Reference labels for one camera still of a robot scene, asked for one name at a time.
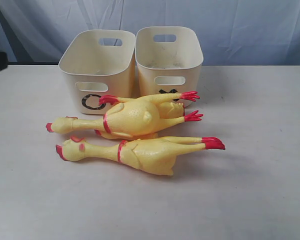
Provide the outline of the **yellow rubber chicken top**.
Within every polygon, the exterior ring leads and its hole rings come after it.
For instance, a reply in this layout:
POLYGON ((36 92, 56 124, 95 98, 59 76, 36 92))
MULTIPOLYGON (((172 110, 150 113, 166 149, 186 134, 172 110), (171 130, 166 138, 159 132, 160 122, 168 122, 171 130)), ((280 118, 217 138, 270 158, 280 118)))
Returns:
POLYGON ((186 115, 182 103, 172 103, 174 99, 194 102, 199 98, 196 91, 152 94, 138 98, 104 95, 99 99, 99 103, 110 103, 113 106, 102 118, 87 120, 68 116, 59 117, 53 123, 48 122, 45 127, 48 132, 59 134, 98 130, 122 138, 143 136, 184 122, 200 121, 204 115, 199 114, 197 110, 186 115), (163 118, 161 105, 164 103, 175 109, 181 109, 181 113, 176 117, 163 118))

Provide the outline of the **yellow rubber chicken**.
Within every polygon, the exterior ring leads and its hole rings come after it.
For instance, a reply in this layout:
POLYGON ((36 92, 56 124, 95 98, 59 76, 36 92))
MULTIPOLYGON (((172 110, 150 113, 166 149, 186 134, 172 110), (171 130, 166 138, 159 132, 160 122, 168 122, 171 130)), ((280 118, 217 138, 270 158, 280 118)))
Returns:
POLYGON ((114 146, 99 146, 73 136, 63 142, 63 145, 57 144, 55 149, 64 161, 102 158, 149 174, 172 176, 177 156, 201 150, 225 150, 226 147, 217 137, 164 136, 123 140, 114 146))
POLYGON ((196 91, 152 94, 138 98, 104 95, 99 99, 99 103, 110 103, 113 106, 102 118, 87 120, 68 116, 59 117, 53 123, 48 122, 45 127, 48 132, 59 134, 98 130, 122 138, 143 136, 184 122, 200 121, 204 115, 199 114, 197 110, 186 115, 182 103, 172 103, 174 99, 194 102, 199 98, 196 91), (161 105, 164 103, 175 109, 181 109, 181 113, 176 117, 163 118, 161 105))

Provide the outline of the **broken chicken body piece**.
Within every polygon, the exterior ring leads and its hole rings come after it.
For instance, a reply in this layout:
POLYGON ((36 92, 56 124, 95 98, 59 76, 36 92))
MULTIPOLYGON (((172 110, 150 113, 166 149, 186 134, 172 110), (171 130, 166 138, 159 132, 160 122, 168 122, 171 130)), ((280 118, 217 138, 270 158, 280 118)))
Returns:
POLYGON ((106 139, 156 138, 158 131, 170 127, 163 123, 164 120, 180 119, 184 122, 184 104, 171 102, 169 97, 163 99, 160 94, 138 98, 104 95, 99 103, 112 105, 103 115, 103 128, 94 130, 106 139))

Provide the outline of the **yellow rubber chicken front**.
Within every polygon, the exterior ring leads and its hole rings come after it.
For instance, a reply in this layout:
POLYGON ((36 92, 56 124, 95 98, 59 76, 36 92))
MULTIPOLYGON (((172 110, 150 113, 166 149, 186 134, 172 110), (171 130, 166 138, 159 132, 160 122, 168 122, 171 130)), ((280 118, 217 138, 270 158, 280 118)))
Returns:
POLYGON ((217 137, 164 136, 123 140, 114 146, 99 146, 73 136, 63 142, 63 145, 57 144, 55 149, 64 161, 102 158, 149 174, 172 176, 177 156, 201 150, 225 150, 226 147, 217 137))

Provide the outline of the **cream bin marked X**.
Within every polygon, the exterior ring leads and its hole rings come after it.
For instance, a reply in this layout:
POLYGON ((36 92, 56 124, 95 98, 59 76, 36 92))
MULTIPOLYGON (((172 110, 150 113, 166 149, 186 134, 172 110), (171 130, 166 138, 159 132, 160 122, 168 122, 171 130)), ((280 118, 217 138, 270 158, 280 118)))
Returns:
POLYGON ((183 26, 149 26, 136 34, 141 96, 196 91, 204 56, 196 33, 183 26))

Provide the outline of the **cream bin marked O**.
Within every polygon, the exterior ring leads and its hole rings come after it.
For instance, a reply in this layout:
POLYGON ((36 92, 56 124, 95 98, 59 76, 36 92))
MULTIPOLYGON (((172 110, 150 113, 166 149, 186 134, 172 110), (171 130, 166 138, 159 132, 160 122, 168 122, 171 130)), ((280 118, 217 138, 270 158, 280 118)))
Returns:
POLYGON ((87 30, 73 39, 58 67, 79 112, 103 115, 111 105, 100 97, 132 96, 135 44, 136 36, 124 30, 87 30))

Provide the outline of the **blue backdrop curtain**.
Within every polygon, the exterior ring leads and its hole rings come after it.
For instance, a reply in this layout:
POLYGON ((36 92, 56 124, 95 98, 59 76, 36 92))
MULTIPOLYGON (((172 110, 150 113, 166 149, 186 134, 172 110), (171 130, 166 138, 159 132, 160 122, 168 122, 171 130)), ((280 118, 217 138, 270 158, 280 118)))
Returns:
POLYGON ((0 0, 0 50, 56 63, 83 31, 182 26, 205 65, 300 65, 300 0, 0 0))

